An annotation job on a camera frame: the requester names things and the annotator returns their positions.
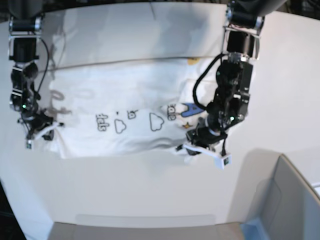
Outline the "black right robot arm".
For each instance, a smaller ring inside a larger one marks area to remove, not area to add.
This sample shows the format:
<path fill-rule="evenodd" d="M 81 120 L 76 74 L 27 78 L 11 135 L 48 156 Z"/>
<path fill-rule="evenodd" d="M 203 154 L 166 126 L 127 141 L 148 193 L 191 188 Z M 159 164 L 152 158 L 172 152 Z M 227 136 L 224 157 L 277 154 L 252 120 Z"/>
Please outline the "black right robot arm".
<path fill-rule="evenodd" d="M 187 91 L 195 68 L 185 59 L 109 62 L 53 73 L 50 105 L 41 108 L 37 44 L 42 42 L 41 0 L 10 0 L 14 62 L 10 107 L 26 127 L 26 147 L 44 139 L 63 159 L 111 157 L 164 150 L 188 157 L 186 133 L 198 114 Z"/>

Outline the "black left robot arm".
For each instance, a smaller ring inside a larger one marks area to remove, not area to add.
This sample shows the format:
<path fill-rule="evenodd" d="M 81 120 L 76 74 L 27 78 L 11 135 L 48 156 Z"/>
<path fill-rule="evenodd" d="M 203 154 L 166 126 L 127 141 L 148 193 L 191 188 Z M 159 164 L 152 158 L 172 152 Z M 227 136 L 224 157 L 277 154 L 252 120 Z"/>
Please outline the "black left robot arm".
<path fill-rule="evenodd" d="M 170 151 L 206 154 L 220 166 L 229 130 L 248 114 L 254 61 L 265 18 L 281 0 L 232 0 L 218 55 L 137 57 L 52 71 L 43 149 L 62 159 Z"/>

